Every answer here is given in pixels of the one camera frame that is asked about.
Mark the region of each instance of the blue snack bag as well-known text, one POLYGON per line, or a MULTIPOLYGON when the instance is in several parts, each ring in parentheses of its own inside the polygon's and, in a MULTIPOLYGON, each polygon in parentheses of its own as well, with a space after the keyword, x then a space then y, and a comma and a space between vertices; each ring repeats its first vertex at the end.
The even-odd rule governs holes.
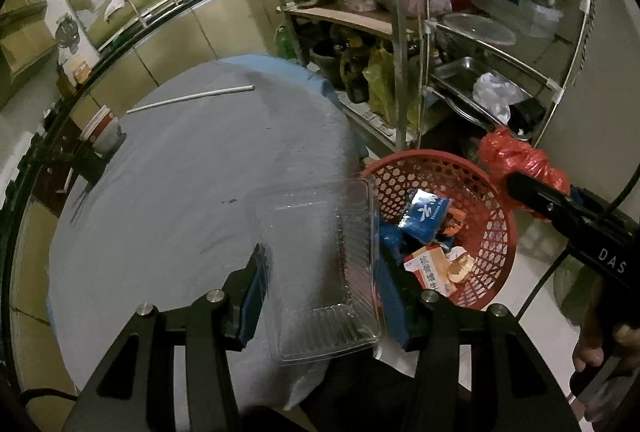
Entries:
POLYGON ((402 264, 403 255, 400 252, 402 232, 397 226, 389 224, 382 218, 380 218, 380 244, 386 246, 397 264, 402 264))
POLYGON ((398 228, 424 245, 430 244, 440 231, 450 202, 450 199, 417 189, 411 195, 398 228))

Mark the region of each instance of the red plastic basket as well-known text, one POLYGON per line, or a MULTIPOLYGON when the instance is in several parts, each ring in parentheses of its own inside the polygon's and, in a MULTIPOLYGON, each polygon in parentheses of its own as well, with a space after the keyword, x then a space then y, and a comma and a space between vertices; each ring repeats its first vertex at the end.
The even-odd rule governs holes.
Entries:
POLYGON ((486 173, 447 152, 406 150, 376 161, 363 174, 376 177, 380 215, 392 224, 398 224, 406 191, 411 188, 449 198, 453 206, 467 212, 456 245, 475 257, 476 264, 450 300, 471 309, 482 309, 491 302, 513 265, 516 225, 486 173))

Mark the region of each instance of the faucet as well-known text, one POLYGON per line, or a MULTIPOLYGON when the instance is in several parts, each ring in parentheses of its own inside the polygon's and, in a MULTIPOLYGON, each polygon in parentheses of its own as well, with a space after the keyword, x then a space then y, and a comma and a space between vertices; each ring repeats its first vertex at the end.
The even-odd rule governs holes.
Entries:
POLYGON ((142 27, 146 27, 145 19, 143 19, 140 16, 140 13, 138 12, 138 8, 136 8, 136 5, 133 4, 133 2, 131 0, 112 0, 109 3, 109 5, 107 6, 107 8, 104 10, 104 20, 105 20, 105 22, 108 22, 109 21, 109 17, 115 11, 118 11, 120 8, 122 8, 126 2, 128 2, 131 5, 131 7, 133 8, 133 11, 136 14, 136 16, 138 17, 138 20, 140 21, 140 24, 142 24, 142 27))

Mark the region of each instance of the bowl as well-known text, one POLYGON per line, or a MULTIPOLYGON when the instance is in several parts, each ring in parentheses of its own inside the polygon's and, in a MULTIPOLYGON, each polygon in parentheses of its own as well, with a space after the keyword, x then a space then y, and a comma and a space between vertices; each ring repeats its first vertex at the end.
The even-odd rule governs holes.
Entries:
POLYGON ((116 148, 121 134, 117 117, 103 105, 81 132, 80 141, 88 142, 97 153, 105 155, 116 148))

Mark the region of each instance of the white wall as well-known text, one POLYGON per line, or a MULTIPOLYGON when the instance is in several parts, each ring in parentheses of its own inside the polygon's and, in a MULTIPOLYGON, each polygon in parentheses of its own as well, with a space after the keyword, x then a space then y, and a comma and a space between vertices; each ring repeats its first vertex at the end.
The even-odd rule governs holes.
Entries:
MULTIPOLYGON (((612 201, 640 162, 640 9, 598 0, 587 59, 565 92, 541 147, 573 184, 612 201)), ((640 217, 640 185, 622 205, 640 217)))
POLYGON ((56 87, 56 55, 0 110, 0 206, 4 190, 17 176, 17 165, 46 111, 60 98, 56 87))

